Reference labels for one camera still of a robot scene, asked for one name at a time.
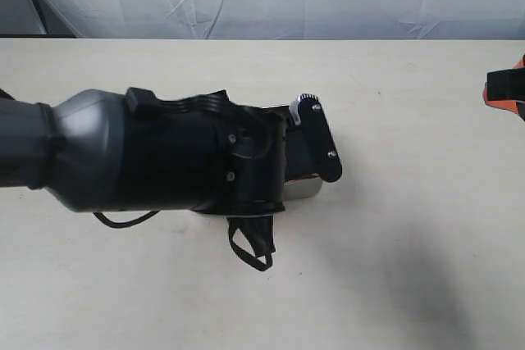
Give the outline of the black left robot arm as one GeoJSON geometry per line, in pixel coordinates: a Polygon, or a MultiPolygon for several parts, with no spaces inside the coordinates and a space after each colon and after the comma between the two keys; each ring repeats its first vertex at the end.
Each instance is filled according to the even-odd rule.
{"type": "Polygon", "coordinates": [[[225,91],[163,101],[147,89],[65,102],[1,96],[1,185],[46,189],[77,212],[282,211],[285,120],[225,91]]]}

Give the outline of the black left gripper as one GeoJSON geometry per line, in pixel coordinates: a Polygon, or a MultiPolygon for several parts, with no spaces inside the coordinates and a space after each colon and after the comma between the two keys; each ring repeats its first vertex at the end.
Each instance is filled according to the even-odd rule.
{"type": "Polygon", "coordinates": [[[228,157],[221,196],[224,216],[265,216],[284,211],[285,118],[259,107],[240,106],[234,118],[237,143],[228,157]]]}

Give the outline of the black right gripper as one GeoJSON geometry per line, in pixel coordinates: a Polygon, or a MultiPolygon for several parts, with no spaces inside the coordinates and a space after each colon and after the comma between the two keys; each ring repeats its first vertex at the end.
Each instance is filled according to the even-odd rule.
{"type": "Polygon", "coordinates": [[[513,69],[489,72],[482,97],[488,107],[509,111],[524,120],[525,55],[513,69]]]}

